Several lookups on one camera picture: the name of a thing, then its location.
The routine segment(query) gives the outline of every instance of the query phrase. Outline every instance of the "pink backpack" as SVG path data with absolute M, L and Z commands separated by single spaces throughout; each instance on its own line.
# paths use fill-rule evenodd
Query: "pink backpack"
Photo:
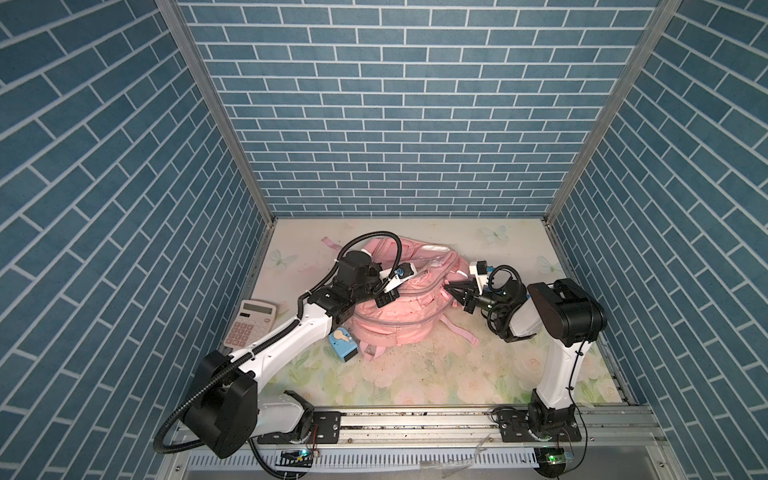
M 477 346 L 474 335 L 451 323 L 443 314 L 455 301 L 442 286 L 468 279 L 467 260 L 442 245 L 402 237 L 400 240 L 400 262 L 412 262 L 417 274 L 398 288 L 400 297 L 394 302 L 379 308 L 375 300 L 369 300 L 355 308 L 350 322 L 362 357 L 370 361 L 381 356 L 389 346 L 420 342 L 437 322 L 443 322 L 452 332 Z M 395 241 L 388 237 L 370 240 L 363 248 L 385 270 L 392 267 L 396 250 Z M 374 347 L 374 354 L 366 351 L 369 345 Z

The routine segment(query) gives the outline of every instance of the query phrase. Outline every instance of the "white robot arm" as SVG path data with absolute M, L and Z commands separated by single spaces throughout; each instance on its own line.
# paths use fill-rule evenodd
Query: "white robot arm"
M 352 245 L 373 237 L 391 237 L 397 245 L 394 267 L 382 271 Z M 402 245 L 390 232 L 361 235 L 339 252 L 331 271 L 301 295 L 296 315 L 280 328 L 229 356 L 213 351 L 200 365 L 187 400 L 168 417 L 154 439 L 157 453 L 175 453 L 207 445 L 221 458 L 241 447 L 251 436 L 287 433 L 301 441 L 308 434 L 314 407 L 295 392 L 277 397 L 259 395 L 270 379 L 294 357 L 346 321 L 357 303 L 375 300 L 384 306 L 398 298 L 397 286 L 415 275 L 412 263 L 400 263 Z M 181 420 L 200 440 L 166 445 L 165 435 Z
M 494 288 L 499 271 L 507 271 L 509 278 Z M 569 279 L 533 283 L 526 295 L 520 276 L 509 266 L 471 262 L 469 272 L 474 281 L 450 283 L 446 290 L 468 312 L 480 306 L 493 333 L 516 342 L 546 328 L 549 351 L 544 375 L 531 393 L 528 424 L 539 438 L 557 435 L 563 425 L 574 423 L 572 390 L 584 355 L 606 326 L 600 304 Z

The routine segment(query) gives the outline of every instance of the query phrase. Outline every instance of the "wire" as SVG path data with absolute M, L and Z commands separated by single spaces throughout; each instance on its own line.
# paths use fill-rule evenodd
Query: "wire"
M 288 327 L 286 327 L 285 329 L 277 333 L 275 336 L 272 336 L 269 339 L 265 340 L 264 343 L 261 343 L 260 345 L 258 345 L 251 352 L 246 353 L 245 355 L 241 356 L 239 359 L 235 360 L 234 362 L 224 367 L 221 370 L 221 372 L 213 376 L 208 381 L 208 383 L 206 383 L 202 388 L 200 388 L 194 394 L 190 395 L 186 400 L 184 400 L 184 402 L 182 402 L 181 405 L 179 405 L 173 411 L 173 413 L 171 413 L 168 416 L 168 418 L 165 419 L 165 422 L 163 422 L 163 425 L 161 425 L 160 428 L 157 430 L 157 434 L 154 436 L 154 441 L 152 443 L 152 448 L 154 449 L 154 451 L 160 454 L 178 453 L 178 452 L 183 452 L 185 450 L 196 449 L 197 447 L 201 447 L 205 445 L 202 440 L 193 440 L 191 442 L 179 443 L 176 445 L 165 445 L 164 440 L 165 440 L 165 435 L 170 431 L 170 428 L 174 425 L 174 423 L 176 423 L 176 421 L 180 419 L 181 416 L 201 396 L 205 395 L 210 390 L 218 387 L 220 383 L 222 383 L 229 375 L 231 375 L 232 372 L 240 368 L 240 366 L 243 365 L 245 362 L 252 359 L 254 356 L 258 355 L 260 352 L 274 345 L 275 343 L 280 341 L 282 338 L 284 338 L 286 335 L 291 333 L 293 329 L 299 326 L 299 323 L 300 322 L 298 319 L 295 319 L 294 321 L 292 321 L 292 323 L 288 325 Z
M 581 290 L 581 292 L 584 295 L 586 295 L 587 298 L 589 299 L 589 295 L 587 295 L 587 292 L 585 292 L 583 288 L 581 288 L 579 286 L 578 289 Z M 592 300 L 590 300 L 589 301 L 589 330 L 588 330 L 588 334 L 590 334 L 592 332 L 593 324 L 594 324 L 594 305 L 592 304 Z M 581 345 L 578 347 L 578 352 L 576 352 L 576 361 L 574 362 L 574 368 L 571 369 L 571 378 L 568 379 L 568 387 L 567 387 L 568 397 L 571 398 L 571 403 L 573 403 L 574 406 L 576 407 L 576 412 L 578 412 L 578 418 L 581 420 L 581 426 L 584 427 L 584 454 L 581 456 L 581 460 L 579 460 L 578 464 L 576 464 L 575 467 L 571 468 L 570 470 L 566 470 L 565 472 L 562 472 L 560 475 L 565 475 L 566 473 L 573 472 L 576 468 L 579 468 L 581 466 L 581 464 L 584 463 L 584 459 L 587 458 L 587 447 L 589 446 L 589 432 L 587 431 L 587 424 L 586 424 L 586 422 L 584 422 L 584 417 L 581 416 L 581 409 L 578 408 L 578 405 L 574 401 L 574 396 L 573 396 L 573 389 L 574 389 L 574 387 L 571 386 L 573 384 L 573 381 L 574 381 L 574 373 L 576 372 L 576 365 L 578 365 L 578 357 L 584 355 L 581 350 L 584 348 L 584 344 L 586 342 L 587 342 L 587 339 L 582 340 Z
M 498 424 L 501 422 L 501 419 L 498 417 L 498 414 L 501 412 L 507 412 L 507 411 L 513 412 L 513 413 L 520 413 L 519 410 L 510 406 L 498 406 L 495 409 L 491 410 L 490 412 L 486 413 L 486 415 L 490 415 L 491 421 Z
M 575 457 L 576 455 L 574 455 L 574 444 L 573 442 L 571 442 L 571 434 L 568 433 L 568 430 L 566 429 L 561 429 L 561 430 L 565 432 L 565 436 L 568 437 L 568 444 L 571 446 L 571 457 Z
M 309 292 L 303 293 L 299 296 L 299 299 L 297 301 L 298 303 L 298 309 L 296 318 L 290 325 L 288 325 L 287 328 L 283 329 L 279 333 L 277 333 L 275 336 L 270 337 L 269 339 L 265 340 L 263 343 L 256 346 L 251 352 L 246 353 L 245 355 L 241 356 L 239 359 L 235 360 L 234 362 L 230 363 L 226 367 L 224 367 L 219 373 L 217 373 L 215 376 L 213 376 L 208 383 L 206 383 L 202 388 L 197 390 L 194 394 L 190 395 L 186 400 L 184 400 L 169 416 L 167 419 L 165 419 L 165 422 L 160 426 L 160 428 L 157 430 L 157 434 L 154 437 L 154 441 L 152 443 L 152 448 L 156 453 L 160 454 L 170 454 L 170 453 L 178 453 L 183 452 L 185 450 L 190 449 L 196 449 L 197 447 L 201 447 L 205 445 L 205 443 L 202 440 L 193 440 L 191 442 L 185 442 L 185 443 L 179 443 L 176 445 L 165 445 L 165 435 L 168 434 L 170 431 L 170 428 L 176 423 L 178 419 L 181 418 L 181 416 L 192 406 L 193 403 L 195 403 L 201 396 L 208 393 L 210 390 L 217 388 L 219 384 L 221 384 L 229 375 L 231 375 L 235 370 L 237 370 L 241 365 L 243 365 L 248 360 L 252 359 L 254 356 L 259 354 L 260 352 L 264 351 L 266 348 L 269 348 L 270 346 L 274 345 L 278 341 L 282 340 L 288 333 L 293 331 L 298 325 L 301 323 L 301 318 L 304 314 L 304 300 L 310 296 L 311 293 L 315 293 L 321 286 L 325 285 L 328 280 L 333 277 L 333 274 L 336 273 L 336 271 L 339 269 L 339 262 L 338 260 L 341 260 L 342 257 L 344 257 L 344 254 L 352 248 L 356 243 L 361 242 L 363 240 L 367 240 L 369 238 L 373 237 L 390 237 L 395 241 L 395 245 L 397 246 L 397 254 L 395 255 L 395 263 L 392 266 L 392 271 L 389 273 L 389 278 L 392 279 L 397 274 L 396 267 L 400 264 L 400 256 L 402 255 L 402 242 L 400 241 L 400 238 L 395 235 L 392 232 L 384 231 L 384 230 L 377 230 L 375 232 L 370 233 L 364 233 L 363 235 L 360 235 L 359 237 L 356 237 L 352 239 L 350 242 L 347 243 L 342 249 L 339 251 L 339 255 L 336 257 L 336 262 L 333 263 L 333 268 L 330 272 L 328 272 L 325 277 L 323 277 L 322 280 L 320 280 L 314 287 L 310 289 Z
M 253 440 L 254 438 L 255 437 L 251 437 L 248 439 L 248 446 L 250 447 L 250 451 L 253 453 L 253 457 L 256 459 L 257 463 L 266 473 L 273 476 L 274 478 L 279 478 L 280 480 L 297 480 L 298 478 L 302 478 L 307 474 L 307 472 L 278 472 L 274 468 L 270 467 L 264 458 L 262 458 L 261 454 L 259 453 L 259 449 L 256 448 L 256 442 Z
M 315 433 L 312 435 L 312 456 L 317 457 L 320 455 L 320 450 L 317 449 L 317 429 L 318 425 L 315 425 Z
M 501 288 L 495 289 L 493 287 L 493 279 L 497 272 L 507 272 L 509 273 L 510 278 L 514 278 L 515 280 L 517 280 L 518 297 L 520 297 L 520 293 L 525 293 L 525 284 L 520 278 L 520 274 L 518 273 L 517 270 L 515 270 L 509 265 L 499 265 L 496 268 L 494 268 L 493 271 L 488 275 L 488 289 L 491 290 L 491 292 L 493 293 L 502 292 L 504 289 L 504 286 L 509 281 L 507 280 L 506 282 L 504 282 L 504 285 L 502 285 Z M 512 320 L 512 316 L 515 314 L 515 312 L 517 312 L 520 309 L 520 307 L 523 306 L 523 303 L 524 303 L 524 302 L 518 303 L 517 300 L 518 298 L 514 298 L 506 303 L 496 303 L 494 306 L 488 309 L 487 315 L 482 314 L 486 319 L 486 324 L 488 325 L 488 329 L 490 329 L 494 335 L 499 336 L 501 338 L 508 337 L 507 331 L 509 330 L 509 323 Z
M 310 288 L 308 292 L 305 292 L 299 295 L 299 298 L 296 299 L 296 317 L 297 318 L 301 318 L 304 314 L 304 300 L 309 298 L 313 293 L 319 290 L 320 287 L 325 286 L 326 283 L 328 283 L 328 280 L 331 280 L 333 275 L 339 269 L 339 261 L 344 257 L 346 252 L 350 248 L 352 248 L 356 243 L 362 242 L 363 240 L 368 240 L 369 238 L 373 238 L 373 237 L 389 237 L 395 241 L 395 245 L 397 246 L 397 254 L 395 255 L 395 262 L 392 265 L 392 271 L 389 272 L 389 277 L 388 277 L 390 279 L 394 278 L 394 276 L 397 274 L 397 266 L 400 264 L 400 256 L 402 255 L 402 242 L 400 241 L 400 237 L 386 230 L 377 230 L 375 232 L 364 233 L 359 237 L 351 239 L 347 243 L 347 245 L 342 247 L 341 250 L 339 250 L 339 254 L 336 255 L 336 261 L 333 262 L 333 268 L 331 268 L 331 270 L 323 277 L 322 280 L 320 280 L 315 286 Z M 386 287 L 386 283 L 383 283 L 377 289 L 377 291 L 373 292 L 374 295 L 379 295 L 381 292 L 384 291 L 385 287 Z

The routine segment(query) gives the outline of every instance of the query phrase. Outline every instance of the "table surface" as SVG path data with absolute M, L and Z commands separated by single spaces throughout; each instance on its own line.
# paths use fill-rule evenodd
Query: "table surface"
M 564 277 L 540 220 L 286 219 L 277 222 L 252 298 L 277 305 L 280 325 L 295 313 L 296 298 L 333 265 L 336 251 L 321 240 L 343 245 L 374 230 L 446 245 L 469 261 L 506 263 L 526 284 Z M 291 389 L 318 406 L 527 403 L 543 374 L 546 332 L 505 343 L 488 330 L 479 311 L 470 315 L 449 308 L 446 316 L 477 336 L 477 347 L 441 323 L 420 343 L 387 349 L 372 362 L 357 355 L 344 363 L 322 340 L 280 370 L 263 394 Z M 580 404 L 621 401 L 595 347 L 586 355 L 574 397 Z

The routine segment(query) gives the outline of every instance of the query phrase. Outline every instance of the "blue brick wallpaper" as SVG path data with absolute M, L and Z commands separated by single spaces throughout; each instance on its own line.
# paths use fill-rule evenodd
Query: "blue brick wallpaper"
M 262 229 L 152 0 L 0 2 L 0 478 L 157 472 Z
M 689 478 L 768 478 L 766 25 L 684 0 L 555 224 Z
M 657 0 L 182 0 L 278 216 L 541 216 Z

